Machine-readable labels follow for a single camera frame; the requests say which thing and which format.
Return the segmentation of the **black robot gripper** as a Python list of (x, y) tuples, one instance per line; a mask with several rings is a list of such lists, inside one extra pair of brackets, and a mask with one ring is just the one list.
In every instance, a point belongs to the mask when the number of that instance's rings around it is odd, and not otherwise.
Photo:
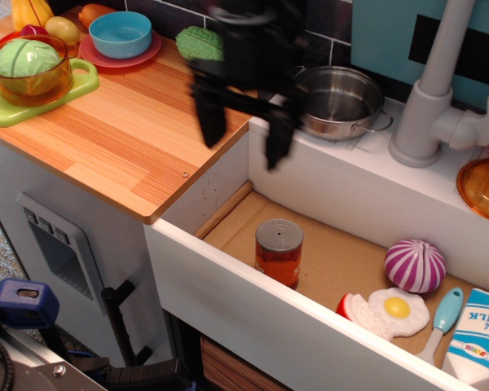
[(223, 61), (194, 59), (192, 96), (207, 147), (227, 131), (225, 109), (269, 122), (267, 169), (289, 154), (305, 95), (289, 76), (303, 48), (300, 29), (279, 24), (219, 24)]

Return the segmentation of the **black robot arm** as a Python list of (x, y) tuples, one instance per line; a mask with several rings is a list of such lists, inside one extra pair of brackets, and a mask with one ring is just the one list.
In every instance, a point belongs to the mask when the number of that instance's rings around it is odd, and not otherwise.
[(274, 169), (302, 124), (306, 89), (289, 76), (305, 45), (298, 1), (216, 1), (209, 14), (222, 36), (221, 61), (194, 59), (192, 96), (207, 147), (225, 134), (226, 109), (269, 123), (265, 156)]

